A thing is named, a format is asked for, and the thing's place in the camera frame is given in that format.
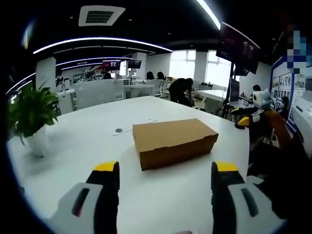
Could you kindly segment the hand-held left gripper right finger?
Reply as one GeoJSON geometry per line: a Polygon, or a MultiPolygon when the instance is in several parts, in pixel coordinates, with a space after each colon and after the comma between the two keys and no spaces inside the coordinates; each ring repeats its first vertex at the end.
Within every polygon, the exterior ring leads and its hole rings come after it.
{"type": "Polygon", "coordinates": [[[228,162],[213,162],[211,172],[214,234],[278,233],[284,220],[258,188],[259,179],[246,182],[238,168],[228,162]]]}

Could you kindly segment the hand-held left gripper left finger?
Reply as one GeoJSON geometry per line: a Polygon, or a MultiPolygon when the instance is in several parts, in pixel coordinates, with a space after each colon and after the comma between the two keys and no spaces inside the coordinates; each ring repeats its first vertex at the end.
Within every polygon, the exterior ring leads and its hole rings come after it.
{"type": "Polygon", "coordinates": [[[97,165],[58,201],[50,218],[57,234],[116,234],[120,169],[118,161],[97,165]]]}

